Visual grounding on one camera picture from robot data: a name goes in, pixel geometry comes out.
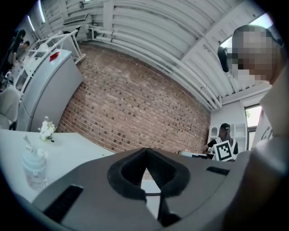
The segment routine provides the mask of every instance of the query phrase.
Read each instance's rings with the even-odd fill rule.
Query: black shirt
[[[213,139],[211,142],[208,143],[208,147],[212,148],[216,143],[217,143],[217,141],[215,139]],[[238,154],[238,152],[239,152],[239,150],[238,150],[238,142],[236,141],[233,154]]]

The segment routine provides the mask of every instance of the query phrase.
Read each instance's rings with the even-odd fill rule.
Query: shirt sleeve
[[[216,143],[217,143],[217,141],[216,141],[215,139],[213,139],[211,142],[208,143],[208,147],[211,148],[211,147],[213,147]]]
[[[233,154],[238,154],[238,153],[239,153],[239,150],[238,150],[238,142],[236,141]]]

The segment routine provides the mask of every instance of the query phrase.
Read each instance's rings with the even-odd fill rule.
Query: white ceiling
[[[91,0],[79,8],[79,0],[44,0],[46,22],[42,23],[38,6],[29,13],[39,35],[65,30],[64,19],[88,13],[98,26],[153,44],[174,59],[144,43],[125,40],[154,55],[159,69],[190,91],[209,110],[221,102],[252,95],[268,89],[263,83],[240,83],[222,71],[217,49],[233,31],[250,23],[264,12],[243,0]]]

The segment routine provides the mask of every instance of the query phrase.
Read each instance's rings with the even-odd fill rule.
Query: red brick wall
[[[139,147],[203,152],[210,113],[192,95],[128,55],[93,45],[81,49],[84,81],[58,132],[78,132],[114,152]]]

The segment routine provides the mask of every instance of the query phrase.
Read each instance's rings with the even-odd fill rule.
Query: table
[[[48,185],[85,162],[113,155],[105,148],[87,140],[78,133],[55,133],[50,140],[42,141],[37,132],[0,129],[0,167],[10,188],[32,202],[40,193],[31,189],[25,178],[22,154],[26,148],[23,136],[27,134],[32,145],[48,152]]]

